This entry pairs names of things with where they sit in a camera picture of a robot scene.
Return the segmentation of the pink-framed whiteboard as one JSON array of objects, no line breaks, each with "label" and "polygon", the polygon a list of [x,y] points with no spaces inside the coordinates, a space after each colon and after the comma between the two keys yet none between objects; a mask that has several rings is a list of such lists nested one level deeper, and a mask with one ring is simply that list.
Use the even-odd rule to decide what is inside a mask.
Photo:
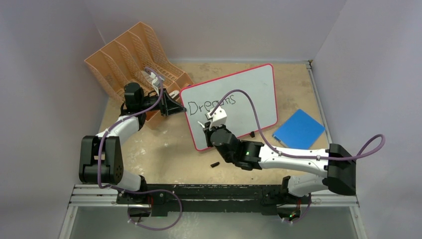
[{"label": "pink-framed whiteboard", "polygon": [[207,149],[203,128],[206,113],[219,101],[227,113],[226,126],[236,136],[245,136],[278,121],[274,68],[264,64],[181,90],[181,100],[197,151]]}]

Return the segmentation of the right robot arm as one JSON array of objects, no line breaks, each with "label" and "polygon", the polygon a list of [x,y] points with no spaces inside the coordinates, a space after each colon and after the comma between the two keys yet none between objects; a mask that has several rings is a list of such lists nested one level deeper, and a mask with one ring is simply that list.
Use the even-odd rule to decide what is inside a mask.
[{"label": "right robot arm", "polygon": [[356,194],[356,161],[339,144],[328,149],[302,150],[275,148],[257,141],[238,139],[225,125],[202,126],[208,147],[214,147],[227,163],[243,170],[288,169],[302,171],[302,176],[285,177],[280,198],[287,203],[309,193],[329,190],[333,193]]}]

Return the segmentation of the black marker cap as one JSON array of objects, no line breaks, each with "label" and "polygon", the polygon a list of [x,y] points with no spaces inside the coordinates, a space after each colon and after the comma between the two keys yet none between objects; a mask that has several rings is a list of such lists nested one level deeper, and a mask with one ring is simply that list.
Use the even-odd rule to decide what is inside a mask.
[{"label": "black marker cap", "polygon": [[213,164],[211,164],[211,168],[217,167],[220,165],[220,162],[215,162]]}]

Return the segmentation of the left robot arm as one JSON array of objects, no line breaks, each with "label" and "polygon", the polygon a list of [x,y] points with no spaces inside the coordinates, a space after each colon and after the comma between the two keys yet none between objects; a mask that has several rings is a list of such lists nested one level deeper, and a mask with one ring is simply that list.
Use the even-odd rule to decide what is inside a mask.
[{"label": "left robot arm", "polygon": [[128,83],[123,96],[117,121],[101,133],[83,137],[79,180],[100,188],[129,191],[130,199],[141,204],[148,199],[146,180],[124,169],[121,146],[144,127],[148,112],[159,111],[166,117],[184,113],[186,108],[171,98],[161,83],[157,92],[148,94],[138,83]]}]

